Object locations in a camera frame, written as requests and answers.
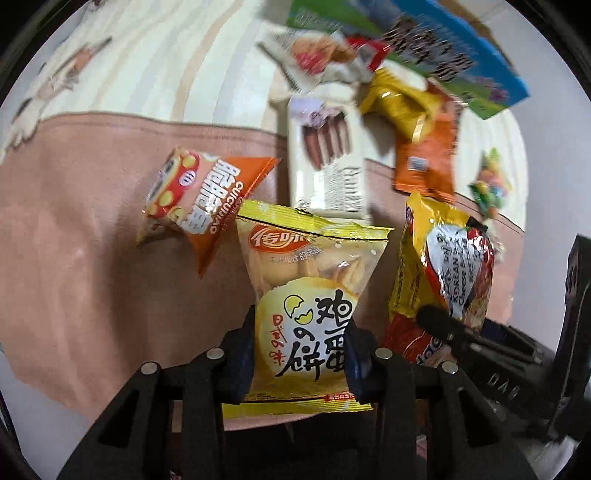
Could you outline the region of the yellow Korean cheese ramen packet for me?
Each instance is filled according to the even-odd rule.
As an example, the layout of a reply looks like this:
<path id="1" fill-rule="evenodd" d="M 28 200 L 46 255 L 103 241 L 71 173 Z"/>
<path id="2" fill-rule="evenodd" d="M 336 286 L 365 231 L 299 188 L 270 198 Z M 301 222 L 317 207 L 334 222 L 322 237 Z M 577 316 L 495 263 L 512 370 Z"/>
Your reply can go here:
<path id="1" fill-rule="evenodd" d="M 468 213 L 414 192 L 406 201 L 399 268 L 384 345 L 419 365 L 432 365 L 443 342 L 420 327 L 423 306 L 480 330 L 492 290 L 495 249 L 487 227 Z"/>

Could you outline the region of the yellow egg cookie packet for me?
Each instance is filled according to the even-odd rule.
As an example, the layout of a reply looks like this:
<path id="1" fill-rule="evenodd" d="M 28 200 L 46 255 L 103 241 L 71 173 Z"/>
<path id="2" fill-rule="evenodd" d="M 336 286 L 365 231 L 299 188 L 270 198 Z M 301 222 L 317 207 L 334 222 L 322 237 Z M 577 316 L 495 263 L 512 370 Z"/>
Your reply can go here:
<path id="1" fill-rule="evenodd" d="M 246 200 L 235 220 L 256 293 L 252 387 L 228 419 L 361 412 L 346 385 L 345 332 L 388 227 Z"/>

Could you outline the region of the orange panda snack packet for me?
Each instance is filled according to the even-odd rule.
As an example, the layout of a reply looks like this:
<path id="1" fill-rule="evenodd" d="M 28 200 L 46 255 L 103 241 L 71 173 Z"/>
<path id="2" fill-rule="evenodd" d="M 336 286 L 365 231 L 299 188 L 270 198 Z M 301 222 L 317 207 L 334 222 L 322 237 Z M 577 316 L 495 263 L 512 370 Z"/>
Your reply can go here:
<path id="1" fill-rule="evenodd" d="M 136 243 L 183 236 L 197 255 L 198 274 L 204 275 L 221 233 L 278 163 L 274 157 L 173 149 L 146 196 Z"/>

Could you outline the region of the red triangular snack packet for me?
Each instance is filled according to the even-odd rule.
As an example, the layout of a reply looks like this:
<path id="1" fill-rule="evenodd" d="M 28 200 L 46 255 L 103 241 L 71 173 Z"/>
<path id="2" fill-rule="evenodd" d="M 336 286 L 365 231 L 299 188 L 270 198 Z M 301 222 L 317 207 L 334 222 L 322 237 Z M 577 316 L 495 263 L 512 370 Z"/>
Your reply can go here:
<path id="1" fill-rule="evenodd" d="M 388 43 L 365 36 L 348 36 L 346 41 L 356 51 L 363 65 L 370 72 L 375 72 L 391 51 L 391 46 Z"/>

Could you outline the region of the green colourful candy packet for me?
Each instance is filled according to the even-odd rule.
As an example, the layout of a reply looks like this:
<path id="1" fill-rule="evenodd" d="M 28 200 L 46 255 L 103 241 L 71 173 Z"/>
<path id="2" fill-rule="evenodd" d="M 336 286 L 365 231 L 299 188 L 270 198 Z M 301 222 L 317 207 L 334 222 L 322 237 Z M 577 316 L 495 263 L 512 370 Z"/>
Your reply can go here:
<path id="1" fill-rule="evenodd" d="M 501 155 L 493 147 L 481 156 L 480 169 L 469 185 L 474 200 L 484 219 L 494 219 L 504 207 L 511 190 L 501 165 Z"/>

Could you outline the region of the yellow foil snack packet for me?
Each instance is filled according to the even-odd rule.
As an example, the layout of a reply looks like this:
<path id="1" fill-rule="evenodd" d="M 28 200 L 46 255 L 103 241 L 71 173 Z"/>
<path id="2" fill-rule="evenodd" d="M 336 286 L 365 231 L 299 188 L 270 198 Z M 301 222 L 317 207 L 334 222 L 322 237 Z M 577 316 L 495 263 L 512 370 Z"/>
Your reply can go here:
<path id="1" fill-rule="evenodd" d="M 385 67 L 374 73 L 359 106 L 363 115 L 383 117 L 412 143 L 423 141 L 433 131 L 441 107 L 437 94 L 406 84 Z"/>

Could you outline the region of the cream chocolate stick box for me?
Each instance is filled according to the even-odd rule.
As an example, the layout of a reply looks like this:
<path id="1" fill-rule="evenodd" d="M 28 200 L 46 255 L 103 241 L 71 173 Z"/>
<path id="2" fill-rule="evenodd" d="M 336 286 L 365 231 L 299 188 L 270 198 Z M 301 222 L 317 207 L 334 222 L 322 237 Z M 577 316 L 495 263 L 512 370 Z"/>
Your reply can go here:
<path id="1" fill-rule="evenodd" d="M 332 221 L 372 223 L 362 120 L 346 86 L 320 86 L 270 103 L 287 123 L 290 206 Z"/>

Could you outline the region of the blue green milk carton box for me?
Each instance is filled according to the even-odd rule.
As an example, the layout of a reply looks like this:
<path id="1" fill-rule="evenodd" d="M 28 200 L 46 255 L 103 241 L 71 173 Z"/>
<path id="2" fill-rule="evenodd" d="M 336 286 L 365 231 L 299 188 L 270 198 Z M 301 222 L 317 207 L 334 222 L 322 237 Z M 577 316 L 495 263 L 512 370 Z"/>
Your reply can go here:
<path id="1" fill-rule="evenodd" d="M 294 1 L 287 26 L 380 40 L 390 59 L 437 80 L 482 119 L 530 96 L 501 50 L 439 1 Z"/>

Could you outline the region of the white oat cookie packet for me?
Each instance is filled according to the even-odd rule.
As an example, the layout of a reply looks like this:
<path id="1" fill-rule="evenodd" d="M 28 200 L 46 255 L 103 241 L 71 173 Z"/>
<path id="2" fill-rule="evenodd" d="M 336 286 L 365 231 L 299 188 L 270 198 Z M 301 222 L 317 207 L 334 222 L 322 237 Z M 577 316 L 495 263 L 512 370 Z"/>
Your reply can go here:
<path id="1" fill-rule="evenodd" d="M 267 33 L 260 46 L 273 58 L 299 91 L 310 92 L 319 84 L 369 83 L 373 77 L 348 40 L 332 34 L 286 30 Z"/>

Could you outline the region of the striped and pink bed sheet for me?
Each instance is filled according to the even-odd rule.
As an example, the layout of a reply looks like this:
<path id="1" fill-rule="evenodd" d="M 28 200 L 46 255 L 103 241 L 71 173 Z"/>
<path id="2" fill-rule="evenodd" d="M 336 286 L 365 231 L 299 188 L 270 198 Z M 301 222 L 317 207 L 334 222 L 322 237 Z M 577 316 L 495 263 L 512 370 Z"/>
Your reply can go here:
<path id="1" fill-rule="evenodd" d="M 287 1 L 108 1 L 1 113 L 1 341 L 15 375 L 95 418 L 147 360 L 182 364 L 254 295 L 235 228 L 204 274 L 182 238 L 135 242 L 169 152 L 276 157 L 254 191 L 287 203 L 283 71 L 259 47 Z"/>

